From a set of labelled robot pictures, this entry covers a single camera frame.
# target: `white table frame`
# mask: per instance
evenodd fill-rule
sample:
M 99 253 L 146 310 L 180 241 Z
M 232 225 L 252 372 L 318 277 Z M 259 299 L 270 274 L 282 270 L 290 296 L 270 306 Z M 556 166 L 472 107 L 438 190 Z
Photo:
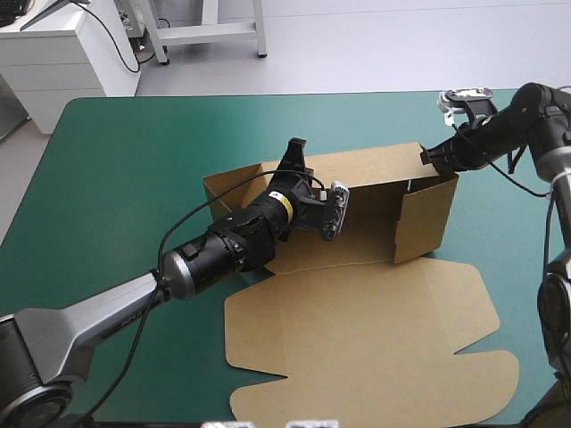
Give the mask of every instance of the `white table frame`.
M 265 58 L 266 33 L 262 0 L 252 0 L 253 21 L 219 23 L 219 0 L 203 0 L 203 16 L 201 25 L 161 28 L 159 17 L 154 8 L 153 0 L 140 0 L 141 8 L 149 38 L 158 62 L 163 65 L 170 63 L 164 47 L 170 45 L 191 45 L 196 43 L 224 42 L 230 40 L 257 38 L 258 56 Z

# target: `black cable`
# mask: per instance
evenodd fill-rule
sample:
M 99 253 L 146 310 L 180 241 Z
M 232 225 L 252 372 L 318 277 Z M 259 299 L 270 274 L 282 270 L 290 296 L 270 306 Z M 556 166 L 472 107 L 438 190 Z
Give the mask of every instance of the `black cable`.
M 283 173 L 287 173 L 287 174 L 295 174 L 298 177 L 307 177 L 312 181 L 315 181 L 316 183 L 319 184 L 319 186 L 321 187 L 321 190 L 325 190 L 325 185 L 318 180 L 317 178 L 315 178 L 313 175 L 308 174 L 306 172 L 300 172 L 300 171 L 294 171 L 294 170 L 290 170 L 290 169 L 272 169 L 271 171 L 264 171 L 261 172 L 259 174 L 254 174 L 251 177 L 246 178 L 245 180 L 241 181 L 240 183 L 238 183 L 237 185 L 233 185 L 232 187 L 230 187 L 229 189 L 225 190 L 224 192 L 217 194 L 215 197 L 213 197 L 212 199 L 210 199 L 209 201 L 203 202 L 200 205 L 196 206 L 194 209 L 190 210 L 189 212 L 187 212 L 187 214 L 185 216 L 183 216 L 179 221 L 177 221 L 173 227 L 171 227 L 166 233 L 165 235 L 162 237 L 161 239 L 161 244 L 159 245 L 159 254 L 158 254 L 158 260 L 157 260 L 157 268 L 159 270 L 159 276 L 162 277 L 162 274 L 164 273 L 164 268 L 162 265 L 163 262 L 163 257 L 164 257 L 164 247 L 167 243 L 167 241 L 169 240 L 170 236 L 179 228 L 181 227 L 189 218 L 191 218 L 194 214 L 196 214 L 196 212 L 202 210 L 205 207 L 208 207 L 211 203 L 217 201 L 218 199 L 220 199 L 221 197 L 225 196 L 226 194 L 236 190 L 238 187 L 240 187 L 241 185 L 245 185 L 246 183 L 248 183 L 249 181 L 254 180 L 255 178 L 258 177 L 262 177 L 262 176 L 267 176 L 269 174 L 283 174 Z
M 498 173 L 500 173 L 504 178 L 506 178 L 511 184 L 516 185 L 520 189 L 524 190 L 525 192 L 528 192 L 529 194 L 531 194 L 532 196 L 535 196 L 536 198 L 544 198 L 545 196 L 547 196 L 549 194 L 549 193 L 537 193 L 537 192 L 533 191 L 532 189 L 530 189 L 529 187 L 526 187 L 526 186 L 522 185 L 521 183 L 519 183 L 518 181 L 514 180 L 507 173 L 502 171 L 495 163 L 493 163 L 493 160 L 490 159 L 490 157 L 482 149 L 480 149 L 474 143 L 472 143 L 472 141 L 467 136 L 465 136 L 464 133 L 462 133 L 462 131 L 460 131 L 455 124 L 452 124 L 452 127 L 454 128 L 454 130 L 456 130 L 456 132 L 462 138 L 464 138 L 464 140 L 466 140 L 470 144 L 470 146 L 472 146 L 473 149 L 480 152 L 480 154 L 485 159 L 485 161 L 488 163 L 488 165 L 490 165 L 492 168 L 494 168 Z
M 548 271 L 547 266 L 549 264 L 550 259 L 550 235 L 551 235 L 551 217 L 553 215 L 553 208 L 555 206 L 555 198 L 551 195 L 550 203 L 547 208 L 547 215 L 545 216 L 545 238 L 543 241 L 543 271 L 542 271 L 542 296 L 543 299 L 540 298 L 538 293 L 537 298 L 537 310 L 539 312 L 539 318 L 542 323 L 542 326 L 545 327 L 551 338 L 554 341 L 555 347 L 557 349 L 558 357 L 561 362 L 561 367 L 563 368 L 563 379 L 561 380 L 562 384 L 562 394 L 563 399 L 560 401 L 556 401 L 554 403 L 546 403 L 544 405 L 532 408 L 527 414 L 524 416 L 524 419 L 521 421 L 522 428 L 529 428 L 531 424 L 545 412 L 550 410 L 555 410 L 556 408 L 560 408 L 563 406 L 571 405 L 571 399 L 569 399 L 565 392 L 565 381 L 568 382 L 567 387 L 571 385 L 571 374 L 569 372 L 569 367 L 567 362 L 563 358 L 563 350 L 561 349 L 561 343 L 559 343 L 557 335 L 555 332 L 552 331 L 551 325 L 547 322 L 545 317 L 543 316 L 544 308 L 542 307 L 542 301 L 545 302 L 546 291 L 547 291 L 547 281 L 548 281 Z
M 544 313 L 544 308 L 541 307 L 541 301 L 545 302 L 547 301 L 547 281 L 548 281 L 548 272 L 547 272 L 547 266 L 549 264 L 550 261 L 550 235 L 551 235 L 551 216 L 553 214 L 553 207 L 555 205 L 555 198 L 553 197 L 553 195 L 551 195 L 550 198 L 550 204 L 547 208 L 547 216 L 545 219 L 545 240 L 543 242 L 543 280 L 542 280 L 542 295 L 543 295 L 543 299 L 539 299 L 538 297 L 538 312 L 540 314 L 540 321 L 542 322 L 542 325 L 545 326 L 545 328 L 547 328 L 547 330 L 549 331 L 551 338 L 553 339 L 553 342 L 555 344 L 556 347 L 556 351 L 558 353 L 558 357 L 559 357 L 559 361 L 561 362 L 561 368 L 563 368 L 563 375 L 565 376 L 565 380 L 567 381 L 567 387 L 571 386 L 571 371 L 569 371 L 569 366 L 567 365 L 567 362 L 564 359 L 564 355 L 563 355 L 563 350 L 561 349 L 561 343 L 558 340 L 558 337 L 556 335 L 557 332 L 554 332 L 552 330 L 552 326 L 547 322 L 547 320 L 545 319 L 545 317 L 543 316 Z
M 162 278 L 162 273 L 163 273 L 163 271 L 162 271 L 162 255 L 163 255 L 163 251 L 164 251 L 164 246 L 165 246 L 166 242 L 169 240 L 170 236 L 174 233 L 174 231 L 177 230 L 183 223 L 185 223 L 189 218 L 191 218 L 199 210 L 202 210 L 203 208 L 205 208 L 208 205 L 210 205 L 211 203 L 217 201 L 218 199 L 225 196 L 226 194 L 236 190 L 241 185 L 245 185 L 246 183 L 254 180 L 257 177 L 266 176 L 268 174 L 279 174 L 279 173 L 289 173 L 289 174 L 295 174 L 298 177 L 307 177 L 310 180 L 318 183 L 319 186 L 321 187 L 321 190 L 325 190 L 325 185 L 323 184 L 323 182 L 321 182 L 320 180 L 318 180 L 317 178 L 315 178 L 311 174 L 308 174 L 306 172 L 293 171 L 290 169 L 281 169 L 281 170 L 274 169 L 271 171 L 261 172 L 259 174 L 255 174 L 251 177 L 246 178 L 245 180 L 241 181 L 237 185 L 233 185 L 232 187 L 230 187 L 226 191 L 214 196 L 212 199 L 210 199 L 204 203 L 201 203 L 200 205 L 196 206 L 194 209 L 190 210 L 182 219 L 180 219 L 177 223 L 175 223 L 175 225 L 173 227 L 171 227 L 167 231 L 167 233 L 163 236 L 163 238 L 161 240 L 161 245 L 159 246 L 159 263 L 158 263 L 159 277 Z M 143 312 L 143 314 L 141 316 L 141 321 L 139 322 L 137 332 L 135 333 L 135 337 L 133 338 L 133 342 L 131 343 L 131 348 L 130 348 L 130 351 L 128 353 L 127 360 L 125 361 L 125 364 L 123 365 L 123 368 L 120 371 L 119 375 L 115 378 L 113 383 L 105 391 L 103 396 L 87 411 L 87 413 L 85 413 L 80 419 L 78 419 L 75 423 L 73 423 L 70 428 L 78 428 L 87 419 L 91 418 L 93 416 L 93 413 L 95 413 L 103 405 L 103 403 L 113 394 L 113 392 L 115 391 L 115 388 L 117 388 L 117 386 L 120 384 L 120 382 L 123 380 L 123 378 L 127 374 L 127 371 L 129 370 L 131 363 L 133 361 L 133 358 L 135 356 L 135 351 L 137 350 L 137 346 L 140 342 L 141 334 L 143 332 L 143 328 L 145 327 L 146 319 L 149 315 L 149 312 L 151 311 L 151 308 L 153 307 L 154 300 L 156 299 L 156 296 L 160 290 L 160 287 L 161 287 L 161 284 L 158 283 L 157 286 L 154 288 L 153 293 L 152 293 L 152 295 L 151 295 L 151 297 L 150 297 L 150 299 L 149 299 L 149 301 L 145 307 L 145 311 Z
M 113 42 L 113 45 L 115 46 L 115 50 L 117 51 L 117 54 L 119 55 L 119 58 L 121 59 L 121 62 L 123 62 L 123 65 L 125 66 L 125 68 L 127 70 L 129 70 L 131 73 L 137 74 L 140 70 L 141 70 L 141 64 L 139 64 L 139 62 L 137 62 L 137 69 L 131 69 L 127 62 L 125 61 L 125 58 L 123 58 L 123 54 L 121 53 L 121 50 L 119 49 L 119 47 L 117 46 L 117 42 L 115 41 L 115 38 L 113 37 L 113 34 L 111 34 L 110 30 L 107 28 L 107 26 L 103 23 L 103 21 L 101 21 L 101 19 L 99 19 L 99 17 L 97 15 L 95 15 L 93 12 L 91 12 L 89 9 L 87 9 L 83 4 L 80 3 L 75 3 L 72 1 L 72 3 L 74 3 L 77 7 L 80 7 L 81 9 L 83 9 L 85 12 L 89 13 L 91 16 L 93 16 L 97 22 L 99 22 L 101 24 L 101 26 L 103 27 L 103 29 L 107 32 L 107 35 L 109 36 L 109 38 L 111 39 L 111 41 Z
M 511 160 L 511 162 L 509 163 L 509 169 L 508 169 L 508 174 L 513 174 L 514 172 L 516 172 L 516 166 L 517 163 L 519 162 L 519 160 L 521 159 L 521 157 L 524 155 L 525 153 L 525 148 L 527 146 L 526 145 L 522 145 L 519 150 L 516 153 L 516 156 Z
M 91 418 L 93 416 L 93 413 L 95 413 L 102 406 L 102 404 L 111 396 L 111 394 L 113 394 L 113 391 L 115 391 L 115 388 L 117 388 L 117 385 L 120 384 L 120 382 L 123 380 L 123 378 L 127 374 L 127 371 L 129 370 L 129 368 L 131 366 L 131 362 L 133 361 L 133 357 L 135 356 L 135 351 L 137 350 L 137 346 L 140 342 L 141 334 L 143 332 L 143 328 L 145 327 L 146 319 L 149 316 L 149 312 L 151 311 L 151 308 L 153 307 L 153 302 L 154 302 L 158 292 L 159 292 L 159 286 L 157 285 L 154 288 L 153 293 L 151 294 L 151 297 L 150 297 L 150 299 L 149 299 L 149 301 L 145 307 L 145 311 L 143 312 L 143 315 L 141 316 L 141 321 L 139 322 L 137 332 L 135 333 L 135 337 L 133 338 L 133 342 L 131 343 L 131 349 L 128 353 L 127 360 L 125 361 L 125 364 L 123 365 L 123 369 L 121 370 L 119 375 L 115 378 L 115 380 L 113 381 L 111 386 L 109 388 L 107 388 L 107 391 L 105 391 L 103 396 L 89 409 L 89 411 L 87 413 L 85 413 L 80 419 L 78 419 L 75 423 L 73 423 L 70 428 L 78 428 L 87 419 Z
M 154 53 L 151 56 L 149 56 L 146 60 L 142 61 L 137 60 L 137 62 L 139 63 L 139 65 L 145 64 L 146 62 L 149 62 L 152 58 L 154 58 Z

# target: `white floor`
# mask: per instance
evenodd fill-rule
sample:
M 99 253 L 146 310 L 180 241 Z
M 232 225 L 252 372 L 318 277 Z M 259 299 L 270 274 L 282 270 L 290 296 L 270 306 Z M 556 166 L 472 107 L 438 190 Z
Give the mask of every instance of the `white floor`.
M 200 2 L 156 0 L 172 25 Z M 571 0 L 265 0 L 269 56 L 254 41 L 175 46 L 137 95 L 244 95 L 571 83 Z M 251 0 L 220 0 L 223 21 Z M 0 241 L 46 147 L 29 123 L 0 143 Z

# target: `cardboard box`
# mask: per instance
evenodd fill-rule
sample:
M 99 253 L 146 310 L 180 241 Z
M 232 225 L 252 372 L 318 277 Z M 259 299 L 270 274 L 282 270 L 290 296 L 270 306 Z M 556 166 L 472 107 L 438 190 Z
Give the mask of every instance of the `cardboard box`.
M 343 231 L 333 243 L 318 234 L 296 230 L 279 243 L 267 265 L 274 273 L 347 263 L 393 260 L 401 263 L 440 247 L 458 176 L 422 165 L 418 143 L 307 156 L 306 165 L 324 183 L 343 181 L 351 189 Z M 277 161 L 222 172 L 204 179 L 209 198 Z M 214 218 L 245 207 L 270 181 L 263 176 L 211 205 Z
M 500 327 L 480 275 L 418 257 L 440 246 L 458 180 L 422 165 L 420 150 L 408 143 L 306 157 L 316 177 L 351 188 L 347 218 L 333 243 L 295 230 L 268 264 L 276 275 L 227 299 L 228 363 L 287 376 L 236 390 L 238 419 L 260 428 L 292 419 L 436 427 L 507 405 L 518 378 L 512 354 L 456 355 Z M 206 177 L 206 192 L 276 166 Z M 213 217 L 247 205 L 268 181 L 212 204 Z

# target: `green table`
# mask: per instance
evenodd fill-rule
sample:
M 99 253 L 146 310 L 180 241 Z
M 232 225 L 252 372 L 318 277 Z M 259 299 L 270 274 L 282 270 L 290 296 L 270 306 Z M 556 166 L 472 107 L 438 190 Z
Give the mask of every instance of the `green table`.
M 497 105 L 512 95 L 498 91 Z M 451 129 L 435 101 L 432 92 L 74 101 L 0 247 L 0 314 L 68 305 L 145 272 L 163 232 L 204 200 L 202 177 L 277 159 L 292 136 L 309 141 L 308 154 L 440 143 Z M 516 177 L 546 187 L 528 156 Z M 535 309 L 545 210 L 545 201 L 491 169 L 466 173 L 434 253 L 477 266 L 501 316 L 499 332 L 465 351 L 507 349 L 519 358 L 517 394 L 493 419 L 498 423 L 519 420 L 553 381 Z M 172 243 L 202 233 L 209 220 L 203 212 Z M 154 311 L 127 378 L 97 417 L 230 419 L 236 387 L 273 379 L 225 360 L 223 302 L 251 281 L 237 276 Z M 75 387 L 72 411 L 90 407 L 120 371 L 133 332 L 131 326 L 99 348 L 90 382 Z

